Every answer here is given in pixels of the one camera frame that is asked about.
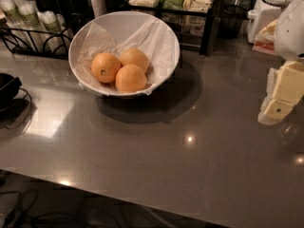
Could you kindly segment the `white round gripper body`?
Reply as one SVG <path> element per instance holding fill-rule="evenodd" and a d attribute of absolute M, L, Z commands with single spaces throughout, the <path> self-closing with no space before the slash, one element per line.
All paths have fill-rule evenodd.
<path fill-rule="evenodd" d="M 274 45 L 275 53 L 285 60 L 304 59 L 304 0 L 293 0 L 281 13 Z"/>

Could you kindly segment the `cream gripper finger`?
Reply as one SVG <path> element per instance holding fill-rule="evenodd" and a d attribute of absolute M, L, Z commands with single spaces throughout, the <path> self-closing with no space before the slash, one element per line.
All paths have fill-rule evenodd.
<path fill-rule="evenodd" d="M 261 105 L 260 108 L 261 111 L 264 111 L 267 108 L 269 102 L 272 99 L 272 94 L 274 92 L 276 85 L 276 78 L 277 78 L 277 70 L 271 67 L 267 76 L 266 97 L 264 98 L 263 103 Z"/>
<path fill-rule="evenodd" d="M 286 61 L 277 69 L 277 78 L 272 99 L 264 111 L 259 112 L 257 121 L 273 125 L 282 122 L 304 97 L 304 64 Z"/>

